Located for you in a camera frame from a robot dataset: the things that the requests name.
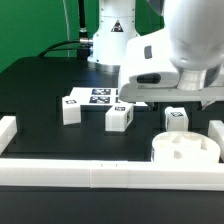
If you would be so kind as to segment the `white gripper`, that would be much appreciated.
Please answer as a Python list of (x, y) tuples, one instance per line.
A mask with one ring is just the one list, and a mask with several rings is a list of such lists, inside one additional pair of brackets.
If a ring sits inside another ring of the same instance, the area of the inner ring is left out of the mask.
[(170, 59), (168, 31), (131, 39), (118, 77), (119, 99), (126, 102), (224, 101), (224, 68), (190, 70)]

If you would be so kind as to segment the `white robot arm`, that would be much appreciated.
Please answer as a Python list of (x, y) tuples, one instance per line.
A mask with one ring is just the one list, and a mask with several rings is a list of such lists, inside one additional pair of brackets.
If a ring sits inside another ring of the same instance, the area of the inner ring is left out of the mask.
[(99, 0), (89, 65), (118, 71), (126, 102), (224, 100), (224, 0), (148, 0), (164, 27), (141, 36), (136, 0)]

